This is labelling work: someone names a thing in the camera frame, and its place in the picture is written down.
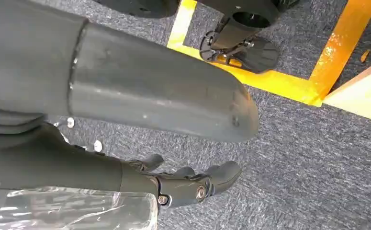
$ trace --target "robotic hand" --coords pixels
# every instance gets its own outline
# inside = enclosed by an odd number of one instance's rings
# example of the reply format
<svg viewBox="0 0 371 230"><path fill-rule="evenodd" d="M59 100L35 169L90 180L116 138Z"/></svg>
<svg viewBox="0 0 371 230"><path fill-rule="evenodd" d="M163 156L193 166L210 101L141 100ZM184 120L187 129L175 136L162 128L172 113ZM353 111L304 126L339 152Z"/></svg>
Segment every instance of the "robotic hand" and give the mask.
<svg viewBox="0 0 371 230"><path fill-rule="evenodd" d="M191 167L180 168L173 174L150 173L162 162L160 155L153 155L143 161L132 160L126 163L155 182L158 187L158 204L163 207L200 203L207 197L226 191L241 174L239 165L234 161L221 166L213 165L197 175Z"/></svg>

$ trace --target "yellow tape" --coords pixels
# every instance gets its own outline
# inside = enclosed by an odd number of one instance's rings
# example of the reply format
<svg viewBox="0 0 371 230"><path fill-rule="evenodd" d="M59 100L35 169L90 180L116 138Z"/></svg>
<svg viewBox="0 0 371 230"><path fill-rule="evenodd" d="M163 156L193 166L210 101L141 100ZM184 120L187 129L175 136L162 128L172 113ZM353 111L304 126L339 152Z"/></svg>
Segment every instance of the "yellow tape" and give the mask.
<svg viewBox="0 0 371 230"><path fill-rule="evenodd" d="M197 49L183 45L195 7L196 1L182 0L167 47L201 60ZM212 64L230 72L243 84L305 104L321 106L370 18L371 0L365 3L363 0L348 1L310 80L273 70L255 74L231 66Z"/></svg>

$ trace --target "plastic wrap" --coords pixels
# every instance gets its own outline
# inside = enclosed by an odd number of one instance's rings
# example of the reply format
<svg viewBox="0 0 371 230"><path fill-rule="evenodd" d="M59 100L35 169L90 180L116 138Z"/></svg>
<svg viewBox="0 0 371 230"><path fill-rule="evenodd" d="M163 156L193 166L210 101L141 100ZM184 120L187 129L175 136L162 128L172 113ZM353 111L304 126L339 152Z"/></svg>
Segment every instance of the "plastic wrap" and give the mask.
<svg viewBox="0 0 371 230"><path fill-rule="evenodd" d="M154 230L154 195L64 187L0 190L0 230Z"/></svg>

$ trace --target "black mechanical part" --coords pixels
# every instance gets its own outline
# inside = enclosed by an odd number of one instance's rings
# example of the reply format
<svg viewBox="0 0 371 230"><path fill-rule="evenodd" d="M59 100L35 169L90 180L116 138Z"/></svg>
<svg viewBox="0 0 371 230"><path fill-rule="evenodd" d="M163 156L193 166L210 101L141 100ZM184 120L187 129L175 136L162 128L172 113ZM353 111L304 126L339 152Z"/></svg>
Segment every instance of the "black mechanical part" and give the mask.
<svg viewBox="0 0 371 230"><path fill-rule="evenodd" d="M106 7L142 18L170 17L177 11L179 0L94 0Z"/></svg>
<svg viewBox="0 0 371 230"><path fill-rule="evenodd" d="M0 120L0 133L29 130L45 114L220 141L258 129L256 105L231 74L26 0L0 0L1 111L21 117Z"/></svg>
<svg viewBox="0 0 371 230"><path fill-rule="evenodd" d="M279 51L271 42L253 38L231 49L215 50L209 46L214 39L214 31L210 31L202 39L200 55L202 59L236 68L245 69L254 73L262 73L274 68L277 64Z"/></svg>
<svg viewBox="0 0 371 230"><path fill-rule="evenodd" d="M215 31L208 32L201 41L202 59L254 73L275 67L277 47L254 35L273 24L280 12L297 0L198 1L224 14Z"/></svg>

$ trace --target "dark gray robot limb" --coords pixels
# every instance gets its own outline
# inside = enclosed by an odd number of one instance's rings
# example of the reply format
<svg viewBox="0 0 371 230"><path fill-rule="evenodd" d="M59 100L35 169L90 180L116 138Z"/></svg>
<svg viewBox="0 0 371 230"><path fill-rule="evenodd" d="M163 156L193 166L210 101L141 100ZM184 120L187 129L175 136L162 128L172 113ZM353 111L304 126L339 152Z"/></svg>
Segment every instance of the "dark gray robot limb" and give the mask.
<svg viewBox="0 0 371 230"><path fill-rule="evenodd" d="M227 72L73 14L0 0L0 189L150 193L178 207L225 191L240 175L234 162L198 175L150 173L160 158L87 152L66 143L46 114L220 141L251 139L258 128L253 100Z"/></svg>

